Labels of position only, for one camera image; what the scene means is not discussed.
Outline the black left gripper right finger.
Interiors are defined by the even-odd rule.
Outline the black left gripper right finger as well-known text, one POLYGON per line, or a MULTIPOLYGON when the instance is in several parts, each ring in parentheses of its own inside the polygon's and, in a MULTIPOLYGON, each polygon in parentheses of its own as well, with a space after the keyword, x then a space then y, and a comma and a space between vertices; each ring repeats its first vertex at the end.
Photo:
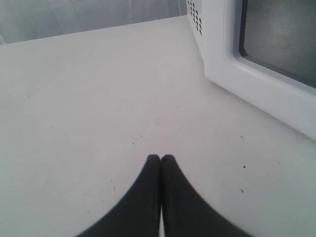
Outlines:
POLYGON ((176 159, 161 159, 162 215, 166 237, 248 237, 192 187, 176 159))

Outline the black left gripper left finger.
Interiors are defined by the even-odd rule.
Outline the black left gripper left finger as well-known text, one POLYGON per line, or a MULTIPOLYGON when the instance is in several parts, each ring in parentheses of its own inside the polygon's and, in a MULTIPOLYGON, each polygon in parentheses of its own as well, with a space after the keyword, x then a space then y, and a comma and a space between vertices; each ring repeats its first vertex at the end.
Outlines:
POLYGON ((133 185, 100 220, 80 237, 158 237, 161 214, 161 163, 149 155, 133 185))

